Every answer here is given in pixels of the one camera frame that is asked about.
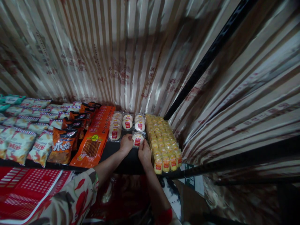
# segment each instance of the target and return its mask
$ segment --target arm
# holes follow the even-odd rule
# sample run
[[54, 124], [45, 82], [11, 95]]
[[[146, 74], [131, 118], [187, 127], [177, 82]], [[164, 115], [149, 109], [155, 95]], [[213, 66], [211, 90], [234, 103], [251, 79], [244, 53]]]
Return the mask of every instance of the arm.
[[99, 187], [110, 177], [113, 171], [119, 166], [122, 160], [128, 155], [133, 147], [132, 134], [126, 134], [121, 140], [119, 151], [111, 155], [102, 163], [96, 165], [94, 170], [99, 178]]
[[171, 209], [171, 205], [154, 172], [154, 168], [151, 164], [151, 150], [146, 140], [144, 140], [144, 143], [141, 144], [138, 149], [138, 157], [146, 173], [152, 211], [155, 220], [157, 220], [163, 212]]

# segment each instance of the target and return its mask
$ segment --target hand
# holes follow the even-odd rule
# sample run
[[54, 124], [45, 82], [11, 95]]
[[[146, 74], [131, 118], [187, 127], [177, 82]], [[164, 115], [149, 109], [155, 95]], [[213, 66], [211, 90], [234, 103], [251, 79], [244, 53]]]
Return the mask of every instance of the hand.
[[133, 147], [132, 134], [126, 134], [122, 137], [120, 151], [124, 151], [126, 155], [130, 152]]
[[151, 150], [146, 139], [144, 139], [144, 142], [141, 143], [138, 148], [138, 158], [140, 159], [145, 172], [150, 168], [153, 169], [151, 163]]

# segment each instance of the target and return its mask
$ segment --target person's left hand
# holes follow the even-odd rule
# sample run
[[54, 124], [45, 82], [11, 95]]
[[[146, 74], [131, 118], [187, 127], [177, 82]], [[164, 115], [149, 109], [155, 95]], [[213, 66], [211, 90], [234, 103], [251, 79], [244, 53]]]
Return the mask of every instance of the person's left hand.
[[120, 151], [124, 151], [126, 155], [130, 152], [133, 147], [132, 134], [126, 134], [122, 137]]

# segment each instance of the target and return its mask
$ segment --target yellow sticker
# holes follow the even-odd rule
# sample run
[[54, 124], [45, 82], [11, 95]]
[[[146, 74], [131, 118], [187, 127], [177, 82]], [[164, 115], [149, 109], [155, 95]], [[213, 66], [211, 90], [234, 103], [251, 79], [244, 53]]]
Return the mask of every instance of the yellow sticker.
[[98, 135], [95, 134], [92, 136], [92, 141], [96, 141], [96, 140], [98, 140]]

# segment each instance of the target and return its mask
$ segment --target floral clothing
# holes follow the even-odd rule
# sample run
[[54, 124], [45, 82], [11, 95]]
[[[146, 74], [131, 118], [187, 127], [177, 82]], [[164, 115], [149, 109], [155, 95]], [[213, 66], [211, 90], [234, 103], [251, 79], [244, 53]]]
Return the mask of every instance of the floral clothing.
[[[90, 206], [96, 201], [98, 185], [98, 176], [93, 168], [79, 174], [46, 202], [40, 213], [29, 224], [81, 224]], [[175, 212], [169, 209], [161, 214], [156, 224], [181, 223]]]

